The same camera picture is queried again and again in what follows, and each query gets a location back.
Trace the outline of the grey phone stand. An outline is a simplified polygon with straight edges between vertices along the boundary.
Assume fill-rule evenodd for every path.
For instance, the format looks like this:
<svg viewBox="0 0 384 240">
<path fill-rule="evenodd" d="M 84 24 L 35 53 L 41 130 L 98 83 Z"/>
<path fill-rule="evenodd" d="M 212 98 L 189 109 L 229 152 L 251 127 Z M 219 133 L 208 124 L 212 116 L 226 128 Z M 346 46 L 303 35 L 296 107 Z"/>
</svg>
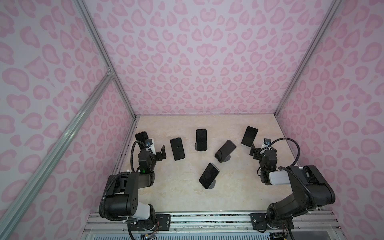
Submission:
<svg viewBox="0 0 384 240">
<path fill-rule="evenodd" d="M 216 180 L 213 180 L 210 186 L 208 187 L 208 190 L 213 189 L 216 186 Z"/>
</svg>

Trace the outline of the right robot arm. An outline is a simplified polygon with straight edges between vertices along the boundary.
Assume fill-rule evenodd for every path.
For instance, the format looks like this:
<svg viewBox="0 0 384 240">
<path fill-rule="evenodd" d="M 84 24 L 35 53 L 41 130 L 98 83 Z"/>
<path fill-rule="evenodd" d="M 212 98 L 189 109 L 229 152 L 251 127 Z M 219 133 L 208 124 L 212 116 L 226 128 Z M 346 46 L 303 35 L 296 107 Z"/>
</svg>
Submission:
<svg viewBox="0 0 384 240">
<path fill-rule="evenodd" d="M 251 214 L 253 229 L 261 233 L 293 227 L 293 219 L 317 208 L 332 205 L 336 195 L 316 166 L 277 167 L 277 150 L 272 147 L 251 146 L 250 155 L 259 161 L 257 171 L 267 186 L 289 185 L 292 193 L 281 201 L 271 203 L 264 217 Z"/>
</svg>

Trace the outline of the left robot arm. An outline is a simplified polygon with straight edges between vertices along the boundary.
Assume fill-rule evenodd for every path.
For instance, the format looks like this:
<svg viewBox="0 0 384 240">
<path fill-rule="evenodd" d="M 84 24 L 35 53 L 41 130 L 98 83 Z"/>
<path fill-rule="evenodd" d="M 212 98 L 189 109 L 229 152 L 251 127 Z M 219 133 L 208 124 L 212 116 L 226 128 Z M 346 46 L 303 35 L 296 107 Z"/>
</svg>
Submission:
<svg viewBox="0 0 384 240">
<path fill-rule="evenodd" d="M 138 229 L 156 231 L 160 229 L 160 220 L 156 217 L 152 205 L 139 201 L 139 189 L 154 184 L 156 163 L 167 158 L 165 146 L 155 154 L 151 149 L 142 149 L 138 157 L 138 172 L 121 172 L 109 176 L 100 202 L 99 214 L 109 221 L 130 222 L 131 225 L 136 224 Z"/>
</svg>

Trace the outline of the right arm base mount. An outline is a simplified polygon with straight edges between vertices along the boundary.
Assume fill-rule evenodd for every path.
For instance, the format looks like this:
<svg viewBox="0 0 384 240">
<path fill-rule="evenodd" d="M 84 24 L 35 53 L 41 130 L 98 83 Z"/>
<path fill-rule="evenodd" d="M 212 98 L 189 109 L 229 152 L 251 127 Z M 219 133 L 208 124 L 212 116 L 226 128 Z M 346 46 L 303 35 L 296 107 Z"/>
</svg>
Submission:
<svg viewBox="0 0 384 240">
<path fill-rule="evenodd" d="M 268 224 L 266 213 L 251 213 L 250 218 L 253 230 L 262 233 L 272 230 L 293 230 L 295 228 L 292 219 L 278 220 L 277 222 Z"/>
</svg>

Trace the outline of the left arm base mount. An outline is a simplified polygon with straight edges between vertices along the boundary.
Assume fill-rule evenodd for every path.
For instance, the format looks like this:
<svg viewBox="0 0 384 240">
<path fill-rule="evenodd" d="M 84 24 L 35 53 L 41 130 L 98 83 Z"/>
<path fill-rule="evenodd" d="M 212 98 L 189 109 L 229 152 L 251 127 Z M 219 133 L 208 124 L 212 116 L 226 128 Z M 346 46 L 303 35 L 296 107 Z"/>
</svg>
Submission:
<svg viewBox="0 0 384 240">
<path fill-rule="evenodd" d="M 155 214 L 150 215 L 147 220 L 139 220 L 135 223 L 130 223 L 132 231 L 168 231 L 170 229 L 171 215 Z"/>
</svg>

